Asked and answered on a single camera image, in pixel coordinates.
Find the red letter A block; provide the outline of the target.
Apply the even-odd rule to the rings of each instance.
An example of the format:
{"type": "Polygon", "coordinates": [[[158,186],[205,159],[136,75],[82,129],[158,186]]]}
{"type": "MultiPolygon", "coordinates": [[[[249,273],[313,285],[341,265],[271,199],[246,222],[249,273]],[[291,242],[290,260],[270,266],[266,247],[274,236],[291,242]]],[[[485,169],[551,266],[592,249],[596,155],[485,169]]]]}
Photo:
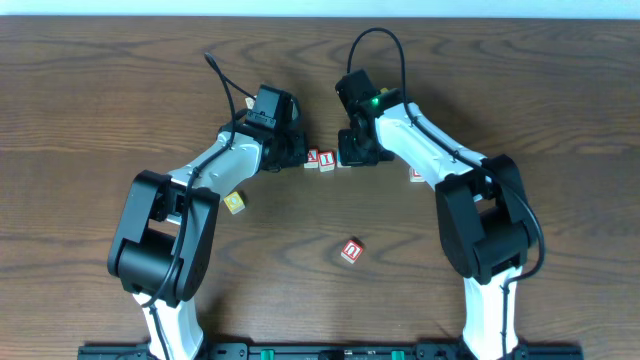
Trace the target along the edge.
{"type": "Polygon", "coordinates": [[[316,148],[309,149],[307,153],[307,161],[304,163],[304,167],[307,169],[319,167],[318,150],[316,148]]]}

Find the red letter I block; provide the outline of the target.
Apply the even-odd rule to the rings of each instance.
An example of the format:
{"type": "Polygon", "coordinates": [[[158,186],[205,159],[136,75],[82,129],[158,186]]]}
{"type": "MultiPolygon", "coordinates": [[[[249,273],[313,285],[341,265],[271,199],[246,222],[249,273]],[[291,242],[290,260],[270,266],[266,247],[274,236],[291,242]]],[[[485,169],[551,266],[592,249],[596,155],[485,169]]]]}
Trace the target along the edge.
{"type": "Polygon", "coordinates": [[[333,171],[336,167],[336,158],[333,151],[318,153],[318,165],[321,172],[333,171]]]}

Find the blue number 2 block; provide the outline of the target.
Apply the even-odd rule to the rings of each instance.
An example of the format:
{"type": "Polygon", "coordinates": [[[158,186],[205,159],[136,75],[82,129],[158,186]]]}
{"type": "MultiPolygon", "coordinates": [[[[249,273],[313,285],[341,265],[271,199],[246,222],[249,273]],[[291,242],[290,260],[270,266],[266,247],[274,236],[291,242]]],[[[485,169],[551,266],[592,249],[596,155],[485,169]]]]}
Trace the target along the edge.
{"type": "Polygon", "coordinates": [[[341,155],[339,152],[336,152],[337,158],[336,158],[336,166],[338,168],[350,168],[351,166],[348,165],[343,165],[342,164],[342,160],[341,160],[341,155]]]}

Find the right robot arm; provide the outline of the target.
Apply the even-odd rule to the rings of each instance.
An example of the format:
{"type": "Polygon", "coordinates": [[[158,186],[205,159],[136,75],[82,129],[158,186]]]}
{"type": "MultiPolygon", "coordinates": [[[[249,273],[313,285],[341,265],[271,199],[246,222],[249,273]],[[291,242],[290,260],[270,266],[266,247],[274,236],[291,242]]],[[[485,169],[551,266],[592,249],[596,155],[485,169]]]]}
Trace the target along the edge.
{"type": "Polygon", "coordinates": [[[544,244],[514,161],[461,145],[398,89],[337,94],[350,120],[339,133],[341,162],[373,166],[392,153],[433,189],[441,246],[464,279],[464,344],[477,359],[512,355],[515,290],[537,272],[523,269],[529,249],[544,244]]]}

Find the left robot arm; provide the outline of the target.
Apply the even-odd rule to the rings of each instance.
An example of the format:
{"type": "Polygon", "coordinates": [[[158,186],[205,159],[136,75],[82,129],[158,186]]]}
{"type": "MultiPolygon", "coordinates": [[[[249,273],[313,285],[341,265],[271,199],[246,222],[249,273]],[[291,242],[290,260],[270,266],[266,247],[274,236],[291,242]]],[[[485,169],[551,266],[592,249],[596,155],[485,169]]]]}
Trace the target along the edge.
{"type": "Polygon", "coordinates": [[[259,171],[278,172],[307,160],[302,130],[248,123],[223,126],[185,166],[133,180],[107,260],[142,308],[155,359],[194,359],[204,343],[194,295],[206,274],[218,209],[225,196],[259,171]]]}

